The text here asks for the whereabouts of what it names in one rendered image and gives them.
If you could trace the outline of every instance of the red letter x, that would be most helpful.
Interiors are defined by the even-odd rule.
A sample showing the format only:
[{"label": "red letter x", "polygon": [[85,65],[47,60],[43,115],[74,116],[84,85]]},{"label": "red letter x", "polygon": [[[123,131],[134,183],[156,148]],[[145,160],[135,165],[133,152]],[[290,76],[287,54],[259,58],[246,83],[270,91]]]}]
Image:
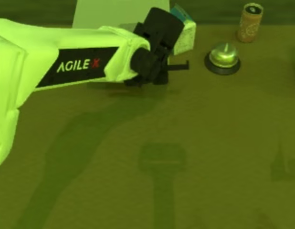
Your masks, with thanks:
[{"label": "red letter x", "polygon": [[94,59],[94,62],[91,63],[91,67],[92,68],[98,68],[99,67],[99,61],[100,61],[100,58]]}]

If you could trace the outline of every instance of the black label panel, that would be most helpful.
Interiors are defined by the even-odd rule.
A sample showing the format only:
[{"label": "black label panel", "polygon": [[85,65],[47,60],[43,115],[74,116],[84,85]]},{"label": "black label panel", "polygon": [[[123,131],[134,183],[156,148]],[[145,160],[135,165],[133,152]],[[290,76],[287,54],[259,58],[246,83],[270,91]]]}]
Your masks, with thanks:
[{"label": "black label panel", "polygon": [[118,47],[61,49],[37,87],[105,77],[104,69]]}]

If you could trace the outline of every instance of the can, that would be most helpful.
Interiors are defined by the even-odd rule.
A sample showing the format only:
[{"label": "can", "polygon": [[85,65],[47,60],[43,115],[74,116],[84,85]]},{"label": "can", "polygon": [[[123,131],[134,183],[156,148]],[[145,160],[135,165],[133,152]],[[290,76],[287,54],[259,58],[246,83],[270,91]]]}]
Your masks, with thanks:
[{"label": "can", "polygon": [[255,40],[262,16],[263,7],[260,4],[248,3],[244,5],[240,27],[237,31],[237,38],[239,41],[250,43]]}]

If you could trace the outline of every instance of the black bell base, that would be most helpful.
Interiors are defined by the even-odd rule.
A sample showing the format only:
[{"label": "black bell base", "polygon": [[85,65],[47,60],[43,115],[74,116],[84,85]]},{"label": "black bell base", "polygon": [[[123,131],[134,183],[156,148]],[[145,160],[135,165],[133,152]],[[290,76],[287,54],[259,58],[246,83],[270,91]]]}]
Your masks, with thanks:
[{"label": "black bell base", "polygon": [[238,62],[231,68],[218,67],[210,61],[209,54],[210,54],[210,52],[205,56],[205,66],[209,71],[211,71],[217,75],[232,75],[232,74],[235,74],[241,67],[240,60],[238,60]]}]

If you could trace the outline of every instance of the service bell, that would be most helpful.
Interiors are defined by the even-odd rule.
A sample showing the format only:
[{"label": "service bell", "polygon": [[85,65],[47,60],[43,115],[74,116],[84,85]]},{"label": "service bell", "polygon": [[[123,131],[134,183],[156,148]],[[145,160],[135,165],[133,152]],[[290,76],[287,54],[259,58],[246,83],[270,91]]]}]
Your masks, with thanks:
[{"label": "service bell", "polygon": [[240,69],[241,61],[234,45],[221,42],[206,55],[205,65],[213,73],[230,75]]}]

